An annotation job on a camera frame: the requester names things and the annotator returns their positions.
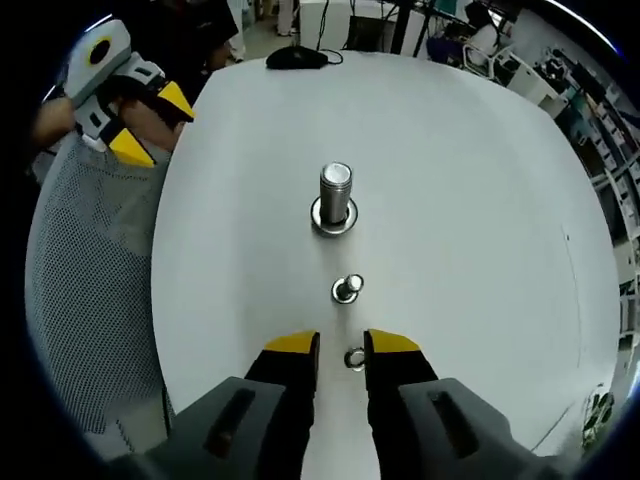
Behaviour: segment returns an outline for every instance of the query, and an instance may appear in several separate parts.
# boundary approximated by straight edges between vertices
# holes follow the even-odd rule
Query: white tabletop
[[[303,476],[374,478],[364,374],[342,356],[375,327],[417,342],[524,446],[557,450],[562,435],[547,434],[608,386],[617,349],[615,261],[580,161],[546,113],[502,87],[406,57],[344,56],[319,71],[245,62],[196,103],[152,257],[174,408],[244,376],[270,339],[317,329]],[[339,239],[309,219],[332,161],[353,168],[360,210]],[[348,273],[365,287],[338,306],[330,287]]]

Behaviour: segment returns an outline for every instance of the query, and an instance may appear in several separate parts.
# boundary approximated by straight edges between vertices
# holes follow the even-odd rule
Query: black pole
[[[402,42],[404,42],[404,36],[407,33],[407,24],[409,23],[409,14],[411,13],[411,7],[413,6],[412,0],[397,0],[398,4],[398,18],[396,19],[396,28],[393,31],[393,39],[391,40],[390,53],[400,55],[402,50]]]

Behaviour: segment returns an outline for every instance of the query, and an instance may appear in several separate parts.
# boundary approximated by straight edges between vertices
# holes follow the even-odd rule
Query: black computer mouse
[[[324,53],[306,47],[284,47],[267,57],[267,68],[273,70],[298,70],[322,68],[329,63]]]

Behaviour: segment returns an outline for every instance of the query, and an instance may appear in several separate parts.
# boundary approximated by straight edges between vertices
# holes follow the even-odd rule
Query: floor
[[[247,48],[245,60],[268,57],[279,48],[291,45],[293,37],[279,37],[276,34],[276,22],[276,17],[267,17],[244,31]]]

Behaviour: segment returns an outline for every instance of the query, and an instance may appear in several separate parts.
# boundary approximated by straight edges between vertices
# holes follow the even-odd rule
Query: chair
[[[511,54],[512,50],[513,50],[513,44],[509,43],[505,45],[505,44],[502,44],[501,42],[501,44],[499,44],[498,48],[496,49],[496,53],[494,53],[493,55],[487,55],[482,50],[478,50],[472,45],[465,44],[462,46],[463,68],[465,70],[468,70],[469,72],[475,73],[478,76],[494,81],[496,79],[496,73],[495,73],[496,62],[498,63],[505,62],[509,58],[509,55]],[[469,54],[471,52],[474,52],[474,54],[481,56],[483,59],[485,59],[485,62],[483,62],[482,65],[476,65],[475,63],[473,63],[469,59]]]
[[[68,135],[42,186],[25,265],[27,326],[41,365],[104,458],[142,452],[170,416],[151,317],[151,242],[169,154],[124,165]]]

